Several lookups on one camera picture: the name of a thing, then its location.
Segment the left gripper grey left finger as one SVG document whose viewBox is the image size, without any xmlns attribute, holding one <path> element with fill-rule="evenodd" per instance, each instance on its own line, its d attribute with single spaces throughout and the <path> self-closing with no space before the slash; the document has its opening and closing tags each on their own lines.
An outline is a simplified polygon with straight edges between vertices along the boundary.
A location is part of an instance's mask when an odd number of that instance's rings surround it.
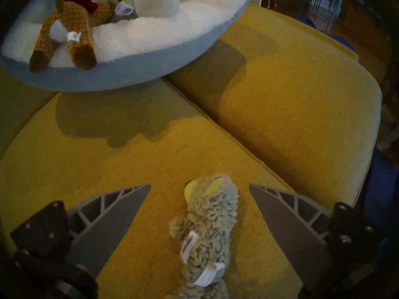
<svg viewBox="0 0 399 299">
<path fill-rule="evenodd" d="M 94 195 L 66 209 L 50 202 L 15 228 L 18 250 L 50 261 L 82 265 L 95 278 L 124 238 L 151 190 L 138 185 Z"/>
</svg>

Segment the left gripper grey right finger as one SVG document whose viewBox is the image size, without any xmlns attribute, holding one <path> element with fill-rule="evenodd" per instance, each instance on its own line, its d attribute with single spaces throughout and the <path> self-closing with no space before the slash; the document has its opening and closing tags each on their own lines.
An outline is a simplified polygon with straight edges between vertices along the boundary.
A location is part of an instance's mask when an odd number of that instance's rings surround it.
<svg viewBox="0 0 399 299">
<path fill-rule="evenodd" d="M 385 236 L 344 202 L 250 184 L 269 231 L 302 282 L 300 293 L 349 293 L 375 271 Z"/>
</svg>

